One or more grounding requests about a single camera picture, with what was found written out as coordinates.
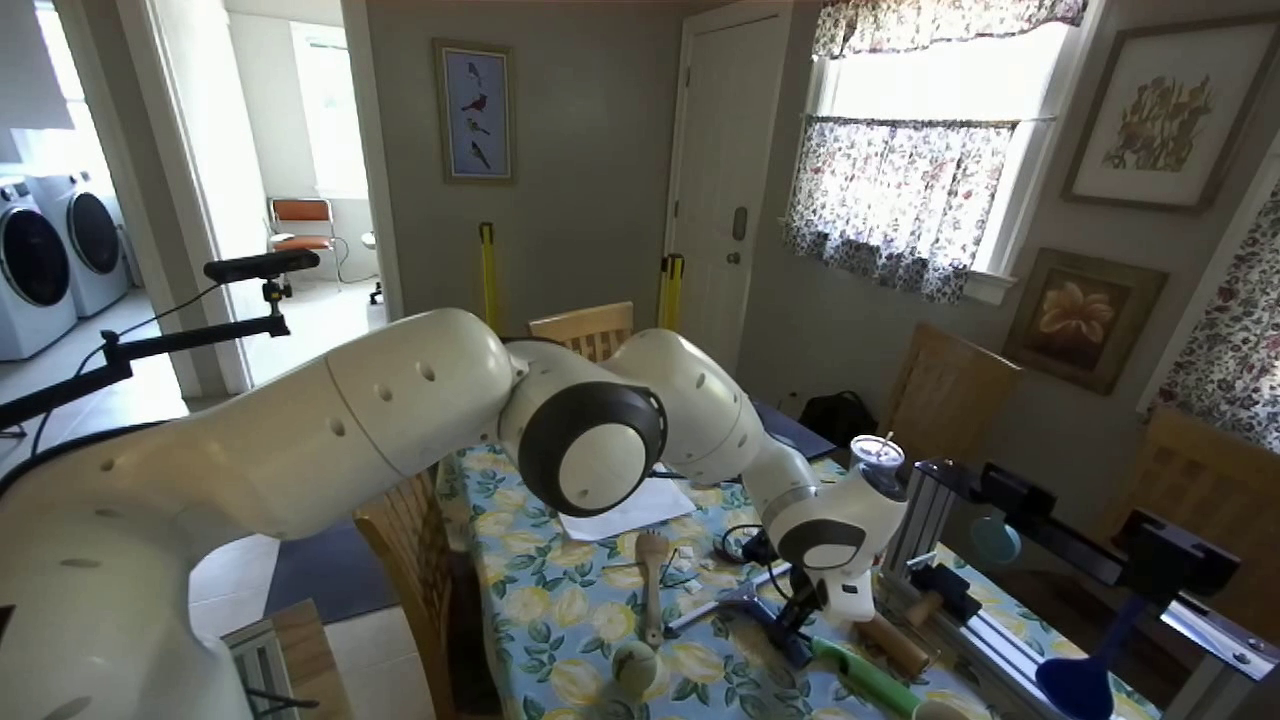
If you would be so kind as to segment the wooden chair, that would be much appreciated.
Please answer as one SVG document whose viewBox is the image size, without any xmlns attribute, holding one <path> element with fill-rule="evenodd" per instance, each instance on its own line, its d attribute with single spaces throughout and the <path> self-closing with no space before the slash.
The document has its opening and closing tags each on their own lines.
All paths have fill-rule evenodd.
<svg viewBox="0 0 1280 720">
<path fill-rule="evenodd" d="M 564 346 L 593 363 L 611 357 L 634 332 L 634 304 L 623 301 L 530 320 L 531 337 Z"/>
<path fill-rule="evenodd" d="M 451 546 L 433 479 L 419 473 L 369 500 L 353 523 L 404 611 L 435 720 L 461 720 L 451 680 Z"/>
<path fill-rule="evenodd" d="M 919 323 L 892 383 L 878 432 L 908 462 L 946 457 L 980 465 L 1021 368 L 961 337 Z"/>
<path fill-rule="evenodd" d="M 1190 597 L 1280 647 L 1280 454 L 1160 407 L 1116 488 L 1094 538 L 1108 544 L 1140 509 L 1228 551 L 1242 565 L 1225 588 Z"/>
</svg>

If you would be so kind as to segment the floral curtain valance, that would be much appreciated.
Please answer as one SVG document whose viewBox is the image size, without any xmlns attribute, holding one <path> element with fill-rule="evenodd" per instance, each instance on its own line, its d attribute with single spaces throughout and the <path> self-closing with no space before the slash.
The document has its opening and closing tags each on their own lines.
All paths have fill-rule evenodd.
<svg viewBox="0 0 1280 720">
<path fill-rule="evenodd" d="M 1078 27 L 1087 8 L 1088 0 L 824 0 L 812 54 L 842 59 L 1018 37 L 1053 23 Z"/>
</svg>

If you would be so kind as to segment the aluminium rail frame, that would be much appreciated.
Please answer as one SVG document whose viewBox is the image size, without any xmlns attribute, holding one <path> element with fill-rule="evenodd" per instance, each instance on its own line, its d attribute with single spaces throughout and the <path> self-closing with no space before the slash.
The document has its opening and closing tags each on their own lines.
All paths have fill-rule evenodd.
<svg viewBox="0 0 1280 720">
<path fill-rule="evenodd" d="M 883 570 L 913 600 L 919 592 L 909 573 L 933 562 L 952 505 L 959 500 L 984 505 L 1004 512 L 1020 537 L 1093 582 L 1124 589 L 1123 603 L 1132 594 L 1149 602 L 1110 671 L 1114 703 L 1120 682 L 1138 679 L 1148 688 L 1158 673 L 1171 671 L 1170 662 L 1140 667 L 1140 661 L 1155 655 L 1146 629 L 1157 624 L 1202 653 L 1187 683 L 1167 693 L 1161 720 L 1230 720 L 1268 684 L 1280 685 L 1279 648 L 1190 597 L 1225 588 L 1242 565 L 1228 551 L 1140 509 L 1130 511 L 1110 544 L 1101 544 L 1053 516 L 1055 495 L 996 465 L 973 471 L 940 457 L 899 469 L 899 479 L 908 487 L 908 510 L 886 551 Z M 927 625 L 941 628 L 961 656 L 1002 682 L 1038 720 L 1070 720 L 1036 685 L 1036 669 L 1051 657 L 1034 653 L 991 612 L 980 610 L 963 626 L 940 612 Z"/>
</svg>

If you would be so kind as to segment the teal round disc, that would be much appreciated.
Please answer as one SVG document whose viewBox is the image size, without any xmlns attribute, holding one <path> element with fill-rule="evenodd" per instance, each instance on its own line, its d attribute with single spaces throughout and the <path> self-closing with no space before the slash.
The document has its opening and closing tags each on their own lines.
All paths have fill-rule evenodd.
<svg viewBox="0 0 1280 720">
<path fill-rule="evenodd" d="M 979 555 L 995 564 L 1009 565 L 1021 552 L 1019 532 L 1000 510 L 975 519 L 970 525 L 970 537 Z"/>
</svg>

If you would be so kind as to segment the window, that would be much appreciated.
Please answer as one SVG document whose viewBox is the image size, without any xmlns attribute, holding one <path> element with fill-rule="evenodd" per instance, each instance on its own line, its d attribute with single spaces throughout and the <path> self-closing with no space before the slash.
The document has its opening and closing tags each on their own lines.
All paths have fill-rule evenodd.
<svg viewBox="0 0 1280 720">
<path fill-rule="evenodd" d="M 814 56 L 810 50 L 803 126 L 809 115 L 1016 124 L 986 236 L 957 302 L 997 306 L 1014 287 L 1012 258 L 1106 3 L 1088 0 L 1078 27 L 1053 23 L 1010 38 L 842 59 Z"/>
</svg>

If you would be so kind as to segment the framed botanical picture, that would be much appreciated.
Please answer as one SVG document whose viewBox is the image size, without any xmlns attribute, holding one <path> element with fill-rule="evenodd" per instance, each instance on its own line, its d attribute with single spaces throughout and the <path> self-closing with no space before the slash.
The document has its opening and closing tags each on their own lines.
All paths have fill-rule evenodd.
<svg viewBox="0 0 1280 720">
<path fill-rule="evenodd" d="M 1280 60 L 1280 10 L 1116 32 L 1062 200 L 1202 213 Z"/>
</svg>

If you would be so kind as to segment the black bag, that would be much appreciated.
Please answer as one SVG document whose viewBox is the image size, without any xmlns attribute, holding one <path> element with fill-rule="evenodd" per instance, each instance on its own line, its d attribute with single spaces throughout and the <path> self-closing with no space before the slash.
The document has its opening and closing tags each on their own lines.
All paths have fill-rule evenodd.
<svg viewBox="0 0 1280 720">
<path fill-rule="evenodd" d="M 797 421 L 836 447 L 847 446 L 858 436 L 873 436 L 879 428 L 863 397 L 850 389 L 810 397 Z"/>
</svg>

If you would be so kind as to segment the orange chair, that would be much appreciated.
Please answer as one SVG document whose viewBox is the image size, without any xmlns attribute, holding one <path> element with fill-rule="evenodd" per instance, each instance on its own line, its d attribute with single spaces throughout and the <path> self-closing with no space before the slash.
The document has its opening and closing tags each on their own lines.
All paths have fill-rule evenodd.
<svg viewBox="0 0 1280 720">
<path fill-rule="evenodd" d="M 269 197 L 268 249 L 328 252 L 332 274 L 340 281 L 337 224 L 332 204 L 320 197 Z"/>
</svg>

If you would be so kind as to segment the wooden spoon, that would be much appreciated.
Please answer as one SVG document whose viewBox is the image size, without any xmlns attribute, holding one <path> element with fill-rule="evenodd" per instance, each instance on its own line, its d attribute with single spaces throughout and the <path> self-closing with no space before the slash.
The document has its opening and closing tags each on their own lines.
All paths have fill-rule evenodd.
<svg viewBox="0 0 1280 720">
<path fill-rule="evenodd" d="M 635 541 L 635 553 L 644 579 L 643 639 L 658 651 L 666 638 L 660 579 L 669 559 L 669 541 L 655 528 L 641 530 Z"/>
</svg>

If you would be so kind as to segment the framed flower picture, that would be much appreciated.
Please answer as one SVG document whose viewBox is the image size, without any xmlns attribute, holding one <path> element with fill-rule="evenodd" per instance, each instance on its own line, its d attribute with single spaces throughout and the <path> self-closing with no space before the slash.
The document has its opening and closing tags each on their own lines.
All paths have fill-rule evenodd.
<svg viewBox="0 0 1280 720">
<path fill-rule="evenodd" d="M 1002 355 L 1108 396 L 1167 281 L 1156 269 L 1038 249 Z"/>
</svg>

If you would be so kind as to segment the lemon print tablecloth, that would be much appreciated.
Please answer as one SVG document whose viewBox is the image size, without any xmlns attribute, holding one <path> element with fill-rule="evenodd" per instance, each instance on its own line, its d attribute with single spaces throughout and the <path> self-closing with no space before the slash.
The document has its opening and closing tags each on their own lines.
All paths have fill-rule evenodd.
<svg viewBox="0 0 1280 720">
<path fill-rule="evenodd" d="M 764 580 L 763 600 L 781 606 L 759 568 L 713 556 L 723 533 L 754 525 L 756 512 L 739 484 L 690 488 L 673 480 L 695 511 L 659 525 L 676 568 L 662 591 L 673 621 L 748 578 Z M 636 532 L 594 542 L 572 539 L 558 516 L 527 491 L 494 446 L 457 451 L 440 462 L 436 489 L 480 578 L 495 653 L 495 682 L 507 717 L 516 720 L 886 720 L 882 707 L 850 691 L 818 662 L 792 669 L 748 619 L 710 614 L 678 632 L 659 652 L 653 684 L 639 698 L 614 685 L 612 657 L 643 637 L 644 580 Z M 938 564 L 959 570 L 972 593 L 1037 659 L 1083 656 L 1047 621 L 1005 594 L 940 546 Z M 927 650 L 934 664 L 911 682 L 922 700 L 942 701 L 970 720 L 1015 720 L 992 683 L 950 651 Z"/>
</svg>

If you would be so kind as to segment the green ball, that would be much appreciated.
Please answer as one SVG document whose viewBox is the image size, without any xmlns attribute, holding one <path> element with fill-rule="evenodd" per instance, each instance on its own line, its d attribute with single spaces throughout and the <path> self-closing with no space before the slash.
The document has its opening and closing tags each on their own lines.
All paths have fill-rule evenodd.
<svg viewBox="0 0 1280 720">
<path fill-rule="evenodd" d="M 649 692 L 658 669 L 658 653 L 643 641 L 627 641 L 613 652 L 611 670 L 614 684 L 632 698 L 639 700 Z"/>
</svg>

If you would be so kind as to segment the row of washing machines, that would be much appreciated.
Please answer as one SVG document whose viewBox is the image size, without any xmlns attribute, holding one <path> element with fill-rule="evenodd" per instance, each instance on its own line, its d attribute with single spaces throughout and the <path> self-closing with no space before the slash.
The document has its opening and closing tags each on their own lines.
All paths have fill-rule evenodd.
<svg viewBox="0 0 1280 720">
<path fill-rule="evenodd" d="M 131 287 L 125 241 L 91 176 L 0 176 L 0 363 L 33 357 Z"/>
</svg>

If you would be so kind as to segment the green handled tool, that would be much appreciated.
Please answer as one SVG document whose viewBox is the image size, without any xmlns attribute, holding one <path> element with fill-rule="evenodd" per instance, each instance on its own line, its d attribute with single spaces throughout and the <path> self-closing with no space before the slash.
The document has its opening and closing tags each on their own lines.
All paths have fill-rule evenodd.
<svg viewBox="0 0 1280 720">
<path fill-rule="evenodd" d="M 829 661 L 841 682 L 868 694 L 900 720 L 969 720 L 957 707 L 937 700 L 922 700 L 890 674 L 859 653 L 819 637 L 806 641 L 814 659 Z"/>
</svg>

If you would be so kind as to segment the floral side curtain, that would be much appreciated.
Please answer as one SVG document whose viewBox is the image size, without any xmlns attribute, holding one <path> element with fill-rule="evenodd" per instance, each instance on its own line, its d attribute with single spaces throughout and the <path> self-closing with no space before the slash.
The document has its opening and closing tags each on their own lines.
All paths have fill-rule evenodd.
<svg viewBox="0 0 1280 720">
<path fill-rule="evenodd" d="M 1280 454 L 1280 179 L 1149 402 L 1156 407 Z"/>
</svg>

